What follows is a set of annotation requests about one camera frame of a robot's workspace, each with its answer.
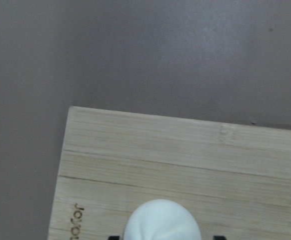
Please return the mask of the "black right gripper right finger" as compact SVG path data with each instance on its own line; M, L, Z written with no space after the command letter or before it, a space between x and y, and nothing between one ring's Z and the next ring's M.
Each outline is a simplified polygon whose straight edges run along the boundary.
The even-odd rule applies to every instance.
M224 235L214 235L213 240L227 240L227 238Z

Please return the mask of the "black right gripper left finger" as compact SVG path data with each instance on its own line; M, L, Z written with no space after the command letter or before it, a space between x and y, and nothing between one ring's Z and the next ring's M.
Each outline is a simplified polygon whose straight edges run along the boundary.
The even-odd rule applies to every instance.
M123 240L123 238L119 235L111 235L108 237L108 240Z

